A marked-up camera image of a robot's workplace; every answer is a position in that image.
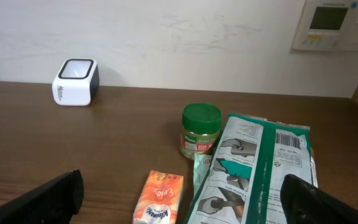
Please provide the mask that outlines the green white sponge package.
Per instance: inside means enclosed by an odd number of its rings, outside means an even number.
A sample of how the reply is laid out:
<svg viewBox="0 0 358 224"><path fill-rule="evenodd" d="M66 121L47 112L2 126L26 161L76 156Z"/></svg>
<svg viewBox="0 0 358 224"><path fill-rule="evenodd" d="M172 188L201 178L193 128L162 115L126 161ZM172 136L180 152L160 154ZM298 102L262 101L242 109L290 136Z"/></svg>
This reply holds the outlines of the green white sponge package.
<svg viewBox="0 0 358 224"><path fill-rule="evenodd" d="M185 223L286 223L284 177L312 184L311 158L310 127L229 114Z"/></svg>

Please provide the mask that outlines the green lid jar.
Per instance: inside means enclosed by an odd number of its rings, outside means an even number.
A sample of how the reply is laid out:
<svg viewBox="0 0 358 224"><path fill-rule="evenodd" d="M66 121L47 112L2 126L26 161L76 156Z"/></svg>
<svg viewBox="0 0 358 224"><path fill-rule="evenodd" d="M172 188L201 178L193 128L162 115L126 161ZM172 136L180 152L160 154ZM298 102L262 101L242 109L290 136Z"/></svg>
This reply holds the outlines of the green lid jar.
<svg viewBox="0 0 358 224"><path fill-rule="evenodd" d="M181 117L180 151L188 159L211 154L221 133L221 110L208 103L186 105Z"/></svg>

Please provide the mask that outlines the mint green wipes pack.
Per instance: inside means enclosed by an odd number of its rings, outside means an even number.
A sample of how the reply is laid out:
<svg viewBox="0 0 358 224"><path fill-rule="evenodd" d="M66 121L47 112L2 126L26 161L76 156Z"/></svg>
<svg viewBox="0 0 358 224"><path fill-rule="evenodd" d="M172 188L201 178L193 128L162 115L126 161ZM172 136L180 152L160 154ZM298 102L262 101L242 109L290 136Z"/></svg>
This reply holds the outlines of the mint green wipes pack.
<svg viewBox="0 0 358 224"><path fill-rule="evenodd" d="M200 188L209 166L211 164L212 156L208 154L195 154L194 156L194 166L193 166L193 188L194 195L197 194L198 189Z"/></svg>

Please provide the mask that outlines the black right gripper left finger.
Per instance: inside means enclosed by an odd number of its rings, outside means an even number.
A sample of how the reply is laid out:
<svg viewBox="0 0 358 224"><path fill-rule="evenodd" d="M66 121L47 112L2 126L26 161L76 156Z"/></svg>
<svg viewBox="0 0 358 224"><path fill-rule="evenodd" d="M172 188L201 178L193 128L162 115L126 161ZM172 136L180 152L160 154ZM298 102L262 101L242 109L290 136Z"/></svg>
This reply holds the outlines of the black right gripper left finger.
<svg viewBox="0 0 358 224"><path fill-rule="evenodd" d="M70 223L85 196L80 170L66 172L0 206L2 223Z"/></svg>

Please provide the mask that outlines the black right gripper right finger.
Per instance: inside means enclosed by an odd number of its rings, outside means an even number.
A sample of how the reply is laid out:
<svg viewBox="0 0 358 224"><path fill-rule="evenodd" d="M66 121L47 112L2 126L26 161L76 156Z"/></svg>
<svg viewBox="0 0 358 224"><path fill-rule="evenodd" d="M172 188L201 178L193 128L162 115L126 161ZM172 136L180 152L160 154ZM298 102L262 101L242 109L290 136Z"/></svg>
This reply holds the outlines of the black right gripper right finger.
<svg viewBox="0 0 358 224"><path fill-rule="evenodd" d="M280 200L288 224L358 224L358 210L293 174L285 176Z"/></svg>

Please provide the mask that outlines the orange tissue pack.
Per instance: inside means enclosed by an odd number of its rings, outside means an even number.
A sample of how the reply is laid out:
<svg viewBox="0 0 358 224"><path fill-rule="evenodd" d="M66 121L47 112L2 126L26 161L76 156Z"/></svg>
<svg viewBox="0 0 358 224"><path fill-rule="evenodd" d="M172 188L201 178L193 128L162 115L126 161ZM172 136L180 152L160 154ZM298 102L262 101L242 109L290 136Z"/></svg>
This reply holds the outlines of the orange tissue pack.
<svg viewBox="0 0 358 224"><path fill-rule="evenodd" d="M133 224L176 224L183 176L151 170L134 210Z"/></svg>

